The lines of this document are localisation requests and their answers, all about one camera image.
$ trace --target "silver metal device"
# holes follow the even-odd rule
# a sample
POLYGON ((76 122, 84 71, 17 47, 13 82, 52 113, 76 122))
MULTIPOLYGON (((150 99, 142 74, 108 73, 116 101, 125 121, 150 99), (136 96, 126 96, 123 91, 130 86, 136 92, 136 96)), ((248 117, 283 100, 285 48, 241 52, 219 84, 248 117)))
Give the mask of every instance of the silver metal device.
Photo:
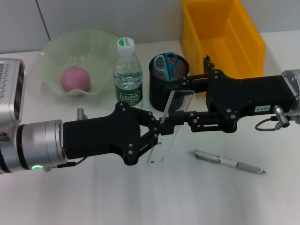
POLYGON ((21 122, 25 81, 22 60, 0 59, 0 128, 21 122))
POLYGON ((67 162, 61 120, 19 125, 25 81, 22 60, 0 59, 0 174, 67 162))
POLYGON ((288 116, 300 115, 300 69, 287 70, 281 74, 296 98, 288 116))

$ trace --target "black pen holder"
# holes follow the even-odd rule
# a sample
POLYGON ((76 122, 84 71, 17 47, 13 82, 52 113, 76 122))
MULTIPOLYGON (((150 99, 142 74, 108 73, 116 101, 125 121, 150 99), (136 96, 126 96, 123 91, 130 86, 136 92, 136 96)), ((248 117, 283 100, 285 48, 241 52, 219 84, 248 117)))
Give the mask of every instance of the black pen holder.
MULTIPOLYGON (((167 101, 169 99, 171 90, 167 90, 166 86, 170 84, 181 84, 181 80, 183 77, 187 77, 189 73, 189 65, 188 62, 181 57, 180 55, 177 55, 178 57, 178 64, 173 69, 174 74, 174 81, 167 81, 165 79, 165 75, 163 72, 158 71, 154 67, 154 59, 151 60, 149 64, 149 72, 150 72, 150 88, 149 88, 149 101, 151 105, 159 110, 164 111, 165 106, 167 104, 167 101)), ((173 65, 175 63, 175 57, 168 56, 168 61, 170 65, 173 65)), ((158 58, 156 61, 156 66, 161 69, 164 67, 163 60, 161 58, 158 58)), ((182 106, 184 96, 175 96, 172 101, 172 110, 177 110, 182 106)))

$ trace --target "vent grille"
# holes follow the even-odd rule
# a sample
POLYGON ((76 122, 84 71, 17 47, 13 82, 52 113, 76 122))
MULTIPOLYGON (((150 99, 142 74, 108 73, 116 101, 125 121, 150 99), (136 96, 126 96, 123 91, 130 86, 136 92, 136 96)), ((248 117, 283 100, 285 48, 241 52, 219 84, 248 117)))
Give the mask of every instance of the vent grille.
POLYGON ((9 64, 0 64, 0 98, 4 96, 5 81, 7 80, 9 64))

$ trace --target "yellow box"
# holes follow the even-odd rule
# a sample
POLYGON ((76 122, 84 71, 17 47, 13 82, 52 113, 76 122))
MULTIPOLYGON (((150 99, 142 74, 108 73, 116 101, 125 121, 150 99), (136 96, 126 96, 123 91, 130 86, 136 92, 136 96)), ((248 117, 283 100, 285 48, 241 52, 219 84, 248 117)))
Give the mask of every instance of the yellow box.
POLYGON ((183 0, 183 49, 191 74, 207 55, 232 78, 263 75, 266 45, 240 0, 183 0))

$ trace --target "pen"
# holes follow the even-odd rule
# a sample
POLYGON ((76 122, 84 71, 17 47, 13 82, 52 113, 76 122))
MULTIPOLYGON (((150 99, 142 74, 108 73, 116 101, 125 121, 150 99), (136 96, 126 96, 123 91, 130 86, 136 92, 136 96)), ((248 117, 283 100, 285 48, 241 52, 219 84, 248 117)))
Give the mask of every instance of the pen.
POLYGON ((227 158, 221 158, 220 156, 212 155, 203 151, 195 150, 195 156, 196 158, 203 159, 205 161, 232 166, 240 170, 246 170, 253 173, 266 173, 264 170, 256 166, 248 165, 246 163, 241 163, 238 161, 233 161, 227 158))

